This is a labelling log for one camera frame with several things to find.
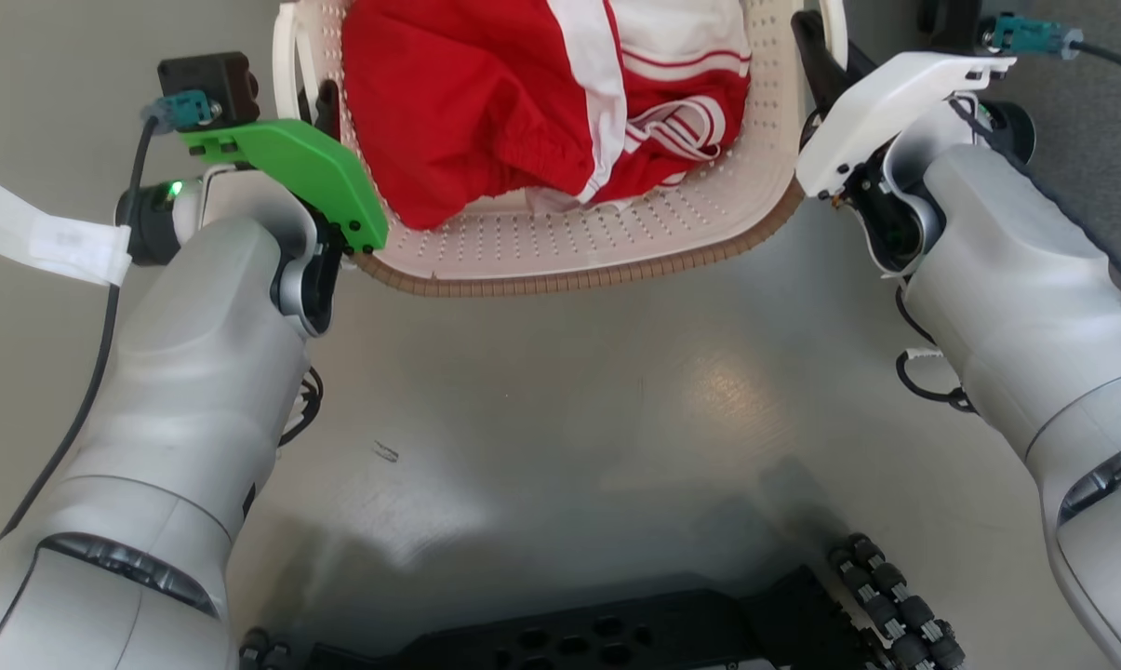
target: perforated basket wall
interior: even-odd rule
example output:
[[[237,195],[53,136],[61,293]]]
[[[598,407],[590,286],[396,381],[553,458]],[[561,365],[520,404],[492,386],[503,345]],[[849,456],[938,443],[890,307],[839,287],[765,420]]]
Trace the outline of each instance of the perforated basket wall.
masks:
[[[280,115],[296,113],[297,80],[308,91],[316,91],[316,82],[326,77],[340,84],[341,21],[352,2],[299,0],[284,6],[275,50]],[[386,249],[354,260],[404,291],[497,296],[668,274],[738,255],[765,241],[802,202],[794,177],[804,95],[790,34],[790,16],[802,0],[743,4],[754,53],[751,94],[741,137],[722,160],[623,212],[604,206],[531,215],[521,195],[504,195],[474,203],[433,232],[419,232],[387,210],[391,229]],[[342,143],[358,151],[351,115],[346,109],[341,112]]]

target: gray carpet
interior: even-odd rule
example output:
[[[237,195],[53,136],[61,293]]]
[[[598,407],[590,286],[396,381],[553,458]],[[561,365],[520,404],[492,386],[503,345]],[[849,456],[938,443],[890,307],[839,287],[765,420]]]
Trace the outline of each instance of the gray carpet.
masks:
[[[1029,16],[1080,27],[1085,41],[1121,53],[1121,0],[1036,0]],[[1032,56],[990,96],[1031,112],[1036,177],[1121,254],[1121,68],[1084,54]]]

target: floor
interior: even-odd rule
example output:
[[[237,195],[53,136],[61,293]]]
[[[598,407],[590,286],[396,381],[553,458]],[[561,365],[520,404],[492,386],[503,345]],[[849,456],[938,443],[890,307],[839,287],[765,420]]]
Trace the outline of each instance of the floor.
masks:
[[[214,17],[164,30],[170,49],[235,41],[266,68],[258,34],[274,3],[225,4],[233,39]],[[852,0],[872,55],[899,49],[906,4]],[[0,18],[11,8],[19,20],[54,11],[18,0]],[[151,39],[117,67],[98,47],[86,63],[150,68],[170,55],[157,54],[167,37]],[[118,113],[132,120],[136,103]],[[95,143],[109,157],[100,178],[0,152],[0,179],[98,216],[124,177],[124,125]],[[81,131],[50,140],[75,141],[85,164]],[[159,178],[186,165],[150,164]],[[59,184],[86,190],[68,199]],[[131,277],[127,305],[152,277]],[[0,278],[2,524],[80,394],[101,295],[2,262]],[[344,276],[334,331],[314,344],[321,419],[282,449],[232,557],[238,631],[380,654],[430,629],[555,607],[702,585],[744,594],[862,530],[952,621],[972,667],[1106,668],[1055,588],[1023,466],[976,417],[896,381],[895,356],[920,343],[892,289],[858,224],[816,202],[750,254],[597,291],[427,300]]]

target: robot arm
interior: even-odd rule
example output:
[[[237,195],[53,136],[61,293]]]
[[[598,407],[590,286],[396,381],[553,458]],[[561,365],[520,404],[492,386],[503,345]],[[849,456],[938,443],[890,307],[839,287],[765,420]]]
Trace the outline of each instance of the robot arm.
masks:
[[[906,309],[1036,478],[1054,576],[1121,668],[1121,291],[988,128],[970,132],[970,92],[1011,63],[904,54],[858,73],[797,178],[853,208],[874,262],[906,281]]]
[[[0,541],[0,668],[238,666],[225,565],[327,326],[306,288],[335,261],[261,171],[212,169],[194,207],[78,455]]]

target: red garment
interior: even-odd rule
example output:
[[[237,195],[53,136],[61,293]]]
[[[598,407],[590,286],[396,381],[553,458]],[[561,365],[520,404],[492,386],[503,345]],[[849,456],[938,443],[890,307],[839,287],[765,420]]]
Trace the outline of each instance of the red garment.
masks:
[[[434,227],[481,195],[525,186],[587,202],[605,183],[622,141],[615,149],[594,136],[591,118],[626,123],[612,24],[604,0],[556,2],[585,13],[585,25],[562,29],[544,0],[353,4],[342,26],[344,91],[369,169],[404,224]],[[601,118],[566,39],[610,73],[593,73],[609,91]]]

